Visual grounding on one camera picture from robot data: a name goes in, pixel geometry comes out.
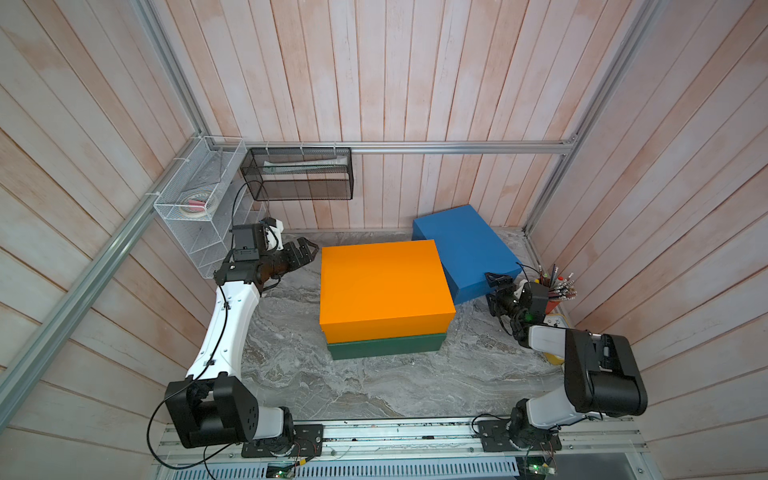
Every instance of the wooden wall panel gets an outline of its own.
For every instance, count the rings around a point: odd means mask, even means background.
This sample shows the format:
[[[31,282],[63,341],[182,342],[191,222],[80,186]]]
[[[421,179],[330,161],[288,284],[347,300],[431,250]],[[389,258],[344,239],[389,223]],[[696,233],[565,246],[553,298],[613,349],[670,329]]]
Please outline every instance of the wooden wall panel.
[[[0,370],[193,132],[145,35],[122,2],[0,5]],[[153,223],[0,435],[4,478],[142,477],[214,296]]]
[[[154,2],[209,123],[247,141],[568,138],[642,3]],[[251,106],[258,131],[235,111]],[[353,159],[352,201],[276,208],[293,229],[403,227],[466,204],[519,227],[556,160],[371,154]]]
[[[665,478],[768,470],[766,27],[765,2],[671,2],[532,232],[576,327],[632,343]]]

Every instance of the black mesh basket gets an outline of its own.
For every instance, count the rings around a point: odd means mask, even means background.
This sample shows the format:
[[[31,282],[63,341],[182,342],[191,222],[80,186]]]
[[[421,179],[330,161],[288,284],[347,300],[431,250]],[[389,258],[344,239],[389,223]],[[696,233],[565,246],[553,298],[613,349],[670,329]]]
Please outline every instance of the black mesh basket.
[[[349,148],[251,148],[240,171],[256,201],[352,200]]]

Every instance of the white wire basket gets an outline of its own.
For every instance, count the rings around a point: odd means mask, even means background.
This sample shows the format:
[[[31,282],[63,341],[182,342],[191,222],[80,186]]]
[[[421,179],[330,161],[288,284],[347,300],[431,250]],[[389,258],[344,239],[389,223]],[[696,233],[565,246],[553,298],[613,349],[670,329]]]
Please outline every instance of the white wire basket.
[[[230,250],[232,225],[245,223],[253,204],[237,175],[245,153],[241,138],[202,137],[155,201],[203,278],[213,278]]]
[[[243,163],[242,138],[202,137],[154,203],[164,220],[210,221]]]

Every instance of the gray marble surface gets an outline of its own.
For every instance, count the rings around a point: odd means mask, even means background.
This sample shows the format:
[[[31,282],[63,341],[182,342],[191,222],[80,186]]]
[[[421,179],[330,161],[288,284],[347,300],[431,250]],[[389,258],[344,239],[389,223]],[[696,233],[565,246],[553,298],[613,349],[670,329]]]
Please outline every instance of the gray marble surface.
[[[519,231],[497,233],[521,262],[530,264]],[[410,232],[304,236],[322,247],[410,240]],[[262,405],[288,406],[295,419],[508,415],[519,399],[562,384],[560,367],[508,336],[491,317],[485,298],[456,307],[439,352],[331,360],[319,327],[322,261],[319,254],[285,275],[253,315],[243,382]]]

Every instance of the orange box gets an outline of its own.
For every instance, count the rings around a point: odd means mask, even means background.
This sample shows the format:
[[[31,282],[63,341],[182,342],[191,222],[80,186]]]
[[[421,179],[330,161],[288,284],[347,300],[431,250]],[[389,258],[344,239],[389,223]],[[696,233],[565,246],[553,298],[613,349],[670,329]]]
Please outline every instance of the orange box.
[[[456,314],[434,240],[324,247],[328,343],[445,333]]]

